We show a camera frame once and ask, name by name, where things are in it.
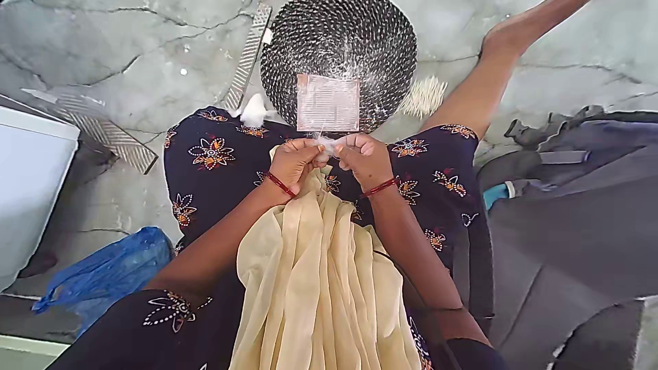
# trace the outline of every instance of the foot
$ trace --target foot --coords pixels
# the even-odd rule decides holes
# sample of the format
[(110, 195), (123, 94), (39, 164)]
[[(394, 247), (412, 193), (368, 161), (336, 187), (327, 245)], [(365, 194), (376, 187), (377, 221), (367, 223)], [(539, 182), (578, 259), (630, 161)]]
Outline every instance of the foot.
[(484, 37), (482, 57), (506, 54), (520, 57), (546, 32), (562, 23), (590, 0), (545, 0), (495, 25)]

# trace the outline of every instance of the white container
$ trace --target white container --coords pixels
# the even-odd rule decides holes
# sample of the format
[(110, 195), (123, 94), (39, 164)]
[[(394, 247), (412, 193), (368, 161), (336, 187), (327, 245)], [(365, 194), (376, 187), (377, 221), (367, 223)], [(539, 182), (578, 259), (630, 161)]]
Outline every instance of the white container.
[(36, 251), (80, 130), (0, 107), (0, 291)]

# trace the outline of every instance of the hand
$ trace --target hand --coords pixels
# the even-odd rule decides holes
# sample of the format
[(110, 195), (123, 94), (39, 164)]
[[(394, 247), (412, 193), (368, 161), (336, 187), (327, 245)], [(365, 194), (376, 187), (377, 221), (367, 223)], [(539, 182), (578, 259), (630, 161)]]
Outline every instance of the hand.
[(313, 139), (290, 140), (276, 148), (270, 173), (293, 193), (299, 194), (306, 175), (315, 167), (321, 167), (320, 163), (314, 162), (313, 159), (324, 149), (324, 145), (315, 145)]
[(352, 170), (367, 192), (393, 178), (391, 159), (386, 144), (366, 134), (347, 135), (336, 146), (340, 168)]

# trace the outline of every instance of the red bangle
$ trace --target red bangle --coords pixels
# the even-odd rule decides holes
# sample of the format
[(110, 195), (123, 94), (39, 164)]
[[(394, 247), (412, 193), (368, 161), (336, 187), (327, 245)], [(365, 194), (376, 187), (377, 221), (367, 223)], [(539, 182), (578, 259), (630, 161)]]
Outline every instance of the red bangle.
[(291, 198), (294, 198), (294, 197), (297, 196), (297, 194), (293, 193), (292, 190), (288, 189), (288, 187), (285, 186), (284, 183), (281, 182), (281, 180), (279, 180), (278, 178), (276, 178), (276, 176), (271, 174), (270, 171), (267, 171), (265, 176), (267, 178), (269, 178), (273, 183), (275, 183), (279, 188), (281, 188), (281, 190), (285, 191), (286, 194), (289, 195)]
[(381, 192), (382, 190), (388, 188), (391, 185), (397, 185), (397, 178), (393, 177), (392, 179), (388, 180), (387, 182), (377, 186), (375, 189), (368, 190), (367, 192), (361, 194), (361, 199), (367, 198), (371, 196), (372, 194), (375, 194), (376, 192)]

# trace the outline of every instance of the navy blue floral dress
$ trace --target navy blue floral dress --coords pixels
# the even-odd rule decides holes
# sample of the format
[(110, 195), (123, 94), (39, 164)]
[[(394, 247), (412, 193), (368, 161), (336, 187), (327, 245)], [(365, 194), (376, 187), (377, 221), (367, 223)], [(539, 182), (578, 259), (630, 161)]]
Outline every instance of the navy blue floral dress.
[[(303, 133), (275, 122), (244, 127), (216, 107), (200, 109), (173, 126), (166, 133), (164, 167), (172, 211), (184, 234), (174, 253), (184, 250), (261, 184), (272, 147), (301, 137)], [(451, 271), (466, 271), (459, 275), (465, 278), (468, 308), (486, 332), (493, 315), (492, 257), (472, 169), (477, 145), (472, 130), (445, 125), (388, 148), (399, 191), (438, 257)], [(374, 225), (370, 203), (359, 199), (361, 187), (352, 172), (341, 170), (336, 158), (329, 165), (333, 169), (326, 178), (327, 188), (355, 202), (354, 223)], [(460, 286), (458, 274), (454, 275)], [(243, 297), (244, 287), (235, 271), (221, 278), (212, 298), (197, 310), (173, 292), (132, 294), (112, 306), (51, 368), (75, 367), (80, 356), (107, 345), (112, 348), (103, 350), (107, 368), (227, 369)], [(424, 369), (449, 369), (443, 356), (428, 351), (411, 317), (409, 324)], [(456, 339), (448, 344), (464, 370), (505, 368), (497, 352), (482, 343)]]

